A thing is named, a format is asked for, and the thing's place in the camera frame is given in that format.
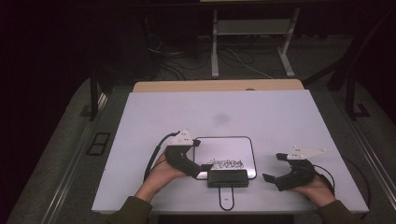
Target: cable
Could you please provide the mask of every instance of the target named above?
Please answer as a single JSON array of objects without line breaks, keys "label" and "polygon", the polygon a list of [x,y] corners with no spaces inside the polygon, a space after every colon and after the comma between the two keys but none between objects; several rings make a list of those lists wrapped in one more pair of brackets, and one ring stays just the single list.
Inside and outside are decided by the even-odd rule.
[{"label": "cable", "polygon": [[183,73],[178,71],[175,67],[173,67],[167,63],[164,63],[163,65],[166,66],[168,69],[173,69],[173,71],[175,71],[175,73],[179,74],[183,78],[183,80],[186,80],[186,77],[183,75]]},{"label": "cable", "polygon": [[244,61],[242,61],[242,59],[240,59],[239,57],[238,57],[238,55],[237,54],[235,54],[231,49],[227,49],[228,51],[230,51],[246,68],[248,68],[248,69],[250,69],[250,70],[252,70],[253,72],[257,72],[257,73],[259,73],[259,74],[262,74],[262,75],[264,75],[264,76],[266,76],[266,77],[269,77],[269,78],[271,78],[271,79],[274,79],[273,77],[270,77],[270,76],[268,76],[267,74],[265,74],[265,73],[263,73],[263,72],[260,72],[260,71],[258,71],[258,70],[256,70],[256,69],[254,69],[254,68],[251,68],[251,67],[249,67],[247,64],[245,64],[245,62]]},{"label": "cable", "polygon": [[198,69],[201,69],[201,68],[205,67],[205,66],[207,65],[207,63],[209,62],[209,59],[210,59],[210,54],[207,55],[207,57],[206,57],[206,59],[205,59],[205,62],[204,62],[203,64],[199,65],[198,67],[185,67],[185,66],[182,65],[181,63],[177,63],[177,62],[174,62],[174,61],[172,61],[172,60],[168,60],[168,62],[169,62],[169,63],[174,63],[174,64],[176,64],[177,66],[179,66],[179,67],[182,68],[182,69],[186,69],[186,70],[198,70]]},{"label": "cable", "polygon": [[314,165],[314,166],[322,169],[330,176],[330,178],[332,179],[332,193],[334,194],[335,193],[335,181],[334,181],[334,177],[332,177],[332,174],[330,174],[330,172],[328,170],[326,170],[325,168],[323,168],[321,166],[318,166],[318,165]]},{"label": "cable", "polygon": [[157,167],[159,164],[165,162],[166,160],[160,161],[157,164],[155,164],[149,171],[151,172],[155,167]]},{"label": "cable", "polygon": [[168,137],[176,136],[178,133],[180,133],[180,132],[177,132],[177,133],[169,133],[168,135],[166,135],[166,136],[163,138],[163,140],[161,140],[161,142],[158,144],[158,146],[155,147],[154,152],[152,153],[151,158],[149,159],[148,166],[146,167],[146,171],[145,171],[145,175],[144,175],[144,178],[143,178],[143,182],[145,182],[145,180],[149,177],[149,172],[150,172],[150,170],[151,170],[151,165],[152,165],[152,163],[154,163],[154,160],[155,160],[155,158],[157,157],[157,154],[158,154],[158,152],[160,151],[160,148],[161,148],[161,145],[163,144],[163,142],[164,142]]},{"label": "cable", "polygon": [[[372,197],[372,193],[371,193],[371,188],[370,188],[370,184],[369,181],[367,180],[366,176],[364,175],[363,171],[361,169],[359,169],[358,165],[356,165],[352,160],[348,159],[347,157],[341,155],[341,157],[349,162],[352,166],[355,167],[355,169],[361,174],[361,177],[363,178],[364,184],[366,185],[367,188],[367,202],[366,205],[368,207],[368,209],[370,210],[370,206],[371,206],[371,197]],[[368,213],[365,213],[361,216],[361,219],[365,219]]]},{"label": "cable", "polygon": [[166,71],[170,72],[170,73],[177,79],[177,81],[180,80],[180,78],[179,78],[179,76],[177,75],[177,73],[175,73],[175,72],[172,71],[171,69],[169,69],[169,68],[167,68],[167,67],[163,67],[163,66],[160,66],[160,68],[163,69],[163,70],[166,70]]},{"label": "cable", "polygon": [[154,52],[154,53],[163,54],[161,51],[158,51],[156,49],[148,49],[148,50],[151,51],[151,52]]},{"label": "cable", "polygon": [[253,63],[254,63],[254,57],[253,57],[253,55],[251,55],[251,54],[248,53],[248,52],[235,51],[235,50],[231,50],[231,49],[226,49],[226,50],[230,51],[230,52],[233,54],[233,56],[234,56],[234,55],[236,54],[236,52],[237,52],[237,53],[239,53],[239,54],[246,54],[246,55],[249,56],[249,58],[250,58],[250,61],[249,61],[249,62],[246,62],[246,61],[242,60],[240,57],[236,57],[237,59],[234,59],[234,58],[230,58],[230,57],[227,57],[227,56],[223,56],[224,58],[226,58],[226,59],[228,59],[228,60],[232,60],[232,61],[235,61],[235,62],[238,62],[238,63],[242,62],[242,63],[244,63],[244,64],[253,64]]},{"label": "cable", "polygon": [[218,58],[219,58],[223,63],[225,63],[226,65],[228,65],[228,66],[230,66],[230,67],[232,67],[232,68],[245,68],[244,65],[239,65],[240,62],[237,61],[237,60],[235,60],[235,61],[238,62],[238,66],[226,62],[226,61],[224,60],[224,58],[226,58],[226,59],[230,59],[230,58],[228,58],[227,56],[223,55],[220,51],[218,51]]},{"label": "cable", "polygon": [[220,208],[221,208],[222,210],[224,210],[224,211],[231,211],[231,210],[233,210],[233,206],[235,205],[235,200],[233,199],[233,206],[231,206],[231,208],[224,208],[224,207],[222,206],[222,204],[221,204],[221,191],[220,191],[220,188],[219,188],[219,205],[220,205]]},{"label": "cable", "polygon": [[160,78],[161,78],[163,81],[165,81],[165,79],[166,79],[166,77],[165,77],[165,71],[160,70],[160,71],[159,71],[159,76],[160,76]]},{"label": "cable", "polygon": [[149,36],[155,37],[157,39],[157,41],[158,41],[159,46],[156,49],[154,49],[154,50],[158,50],[158,49],[160,49],[163,46],[163,42],[161,41],[159,36],[154,35],[154,34],[149,34]]}]

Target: right hand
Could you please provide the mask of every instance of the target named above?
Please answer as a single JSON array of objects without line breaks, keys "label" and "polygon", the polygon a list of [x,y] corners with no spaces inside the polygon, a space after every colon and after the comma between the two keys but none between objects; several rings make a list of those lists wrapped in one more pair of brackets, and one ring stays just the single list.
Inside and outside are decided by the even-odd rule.
[{"label": "right hand", "polygon": [[148,178],[134,195],[148,203],[155,194],[168,185],[172,180],[186,176],[183,172],[173,168],[165,158],[164,153],[156,160],[155,167],[150,171]]},{"label": "right hand", "polygon": [[317,175],[311,183],[291,189],[291,191],[299,192],[305,195],[317,207],[323,207],[324,205],[332,203],[336,200],[324,181]]}]

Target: table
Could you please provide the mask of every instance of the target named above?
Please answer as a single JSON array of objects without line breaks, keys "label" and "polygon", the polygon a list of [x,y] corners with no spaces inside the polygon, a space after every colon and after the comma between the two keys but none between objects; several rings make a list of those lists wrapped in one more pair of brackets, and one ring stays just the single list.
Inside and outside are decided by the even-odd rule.
[{"label": "table", "polygon": [[[310,161],[332,173],[336,196],[349,210],[368,210],[310,92],[293,79],[137,83],[126,103],[92,210],[103,214],[119,210],[142,183],[149,157],[161,139],[185,128],[193,137],[251,139],[258,175],[248,188],[233,190],[235,206],[226,214],[295,214],[315,208],[305,197],[279,192],[261,177],[262,173],[287,174],[289,165],[277,161],[276,153],[289,153],[294,145],[326,148],[327,154]],[[173,181],[152,204],[153,214],[225,213],[219,207],[218,190],[190,177]]]}]

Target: wrist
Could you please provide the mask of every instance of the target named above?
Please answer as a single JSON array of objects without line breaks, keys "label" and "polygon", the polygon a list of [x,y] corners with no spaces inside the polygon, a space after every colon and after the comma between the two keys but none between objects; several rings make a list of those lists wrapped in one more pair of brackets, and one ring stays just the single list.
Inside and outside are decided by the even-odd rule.
[{"label": "wrist", "polygon": [[336,201],[334,195],[329,190],[307,192],[306,196],[317,206],[323,207]]},{"label": "wrist", "polygon": [[140,186],[139,190],[136,192],[134,195],[136,198],[139,198],[143,201],[146,201],[148,203],[151,202],[152,198],[155,196],[155,194],[160,191],[159,189],[153,187],[153,185],[150,185],[148,181],[143,183],[142,186]]}]

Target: left hand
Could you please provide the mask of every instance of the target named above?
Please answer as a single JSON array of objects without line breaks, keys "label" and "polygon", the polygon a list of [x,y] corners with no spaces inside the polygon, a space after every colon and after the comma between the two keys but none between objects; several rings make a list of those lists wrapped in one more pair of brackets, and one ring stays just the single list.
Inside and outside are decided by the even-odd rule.
[{"label": "left hand", "polygon": [[162,188],[168,185],[172,180],[186,176],[183,172],[173,168],[161,154],[160,158],[155,161],[154,168],[150,171],[148,178],[134,195],[148,203]]}]

